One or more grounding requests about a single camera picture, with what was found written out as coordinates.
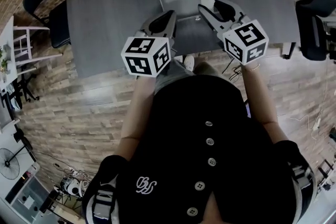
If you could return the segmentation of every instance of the wood plank floor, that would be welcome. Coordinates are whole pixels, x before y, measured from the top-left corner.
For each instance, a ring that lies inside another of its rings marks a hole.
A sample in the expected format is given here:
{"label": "wood plank floor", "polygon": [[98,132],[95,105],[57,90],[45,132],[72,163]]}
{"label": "wood plank floor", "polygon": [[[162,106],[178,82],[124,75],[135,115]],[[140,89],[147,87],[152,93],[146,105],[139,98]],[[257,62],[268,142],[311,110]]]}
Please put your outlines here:
{"label": "wood plank floor", "polygon": [[[57,52],[46,40],[42,35],[35,42],[37,55]],[[33,145],[41,165],[38,177],[48,188],[52,188],[53,182],[58,184],[62,176],[53,163],[62,168],[69,164],[94,173],[103,158],[113,154],[134,86],[134,78],[123,69],[79,79],[71,46],[58,51],[64,55],[36,65],[38,76],[32,80],[30,89],[40,96],[40,101],[24,103],[23,109],[16,113],[21,119],[19,127]],[[336,116],[336,65],[330,60],[309,61],[298,50],[291,60],[283,60],[279,55],[277,46],[269,48],[261,69],[276,102],[281,127],[298,143],[316,170],[324,158],[332,162],[336,152],[334,142],[328,137]],[[221,50],[196,56],[219,71],[229,62]],[[88,65],[95,68],[94,62]],[[238,63],[233,62],[225,75],[233,74],[232,69],[237,66]],[[246,98],[241,77],[235,85]],[[308,130],[307,116],[301,121],[290,119],[308,115],[311,129],[321,110],[321,127],[315,132]]]}

